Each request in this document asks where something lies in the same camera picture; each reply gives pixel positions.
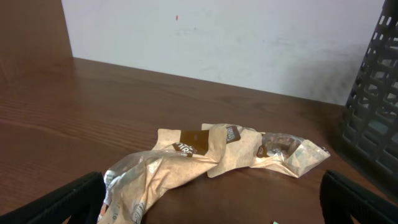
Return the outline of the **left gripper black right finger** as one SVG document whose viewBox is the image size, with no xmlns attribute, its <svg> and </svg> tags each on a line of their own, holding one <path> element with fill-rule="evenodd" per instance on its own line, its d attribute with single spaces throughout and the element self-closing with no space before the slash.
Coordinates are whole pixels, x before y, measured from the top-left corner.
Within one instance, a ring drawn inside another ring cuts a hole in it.
<svg viewBox="0 0 398 224">
<path fill-rule="evenodd" d="M 334 170 L 322 177 L 320 204 L 326 224 L 397 224 L 397 206 Z"/>
</svg>

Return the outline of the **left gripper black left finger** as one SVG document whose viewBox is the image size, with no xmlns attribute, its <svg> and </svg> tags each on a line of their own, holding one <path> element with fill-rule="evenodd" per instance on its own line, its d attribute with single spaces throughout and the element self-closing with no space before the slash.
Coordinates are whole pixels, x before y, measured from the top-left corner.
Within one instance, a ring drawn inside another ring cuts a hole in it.
<svg viewBox="0 0 398 224">
<path fill-rule="evenodd" d="M 1 216 L 1 224 L 96 224 L 106 195 L 102 173 L 90 172 Z"/>
</svg>

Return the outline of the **kraft paper snack bag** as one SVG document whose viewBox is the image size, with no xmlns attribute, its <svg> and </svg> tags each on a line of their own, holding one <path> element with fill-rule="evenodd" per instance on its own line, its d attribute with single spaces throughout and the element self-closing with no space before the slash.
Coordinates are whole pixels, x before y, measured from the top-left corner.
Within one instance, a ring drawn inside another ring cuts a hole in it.
<svg viewBox="0 0 398 224">
<path fill-rule="evenodd" d="M 166 191 L 202 174 L 213 178 L 250 167 L 299 178 L 329 156 L 308 139 L 240 125 L 203 123 L 199 131 L 159 129 L 150 151 L 132 153 L 105 172 L 106 195 L 97 222 L 140 223 Z"/>
</svg>

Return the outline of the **grey plastic mesh basket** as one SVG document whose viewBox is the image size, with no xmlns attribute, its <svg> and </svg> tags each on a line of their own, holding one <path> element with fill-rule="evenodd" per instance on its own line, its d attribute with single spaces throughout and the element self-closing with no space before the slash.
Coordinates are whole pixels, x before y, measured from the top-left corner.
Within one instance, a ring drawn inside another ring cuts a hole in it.
<svg viewBox="0 0 398 224">
<path fill-rule="evenodd" d="M 340 124 L 338 153 L 397 200 L 397 0 L 385 0 Z"/>
</svg>

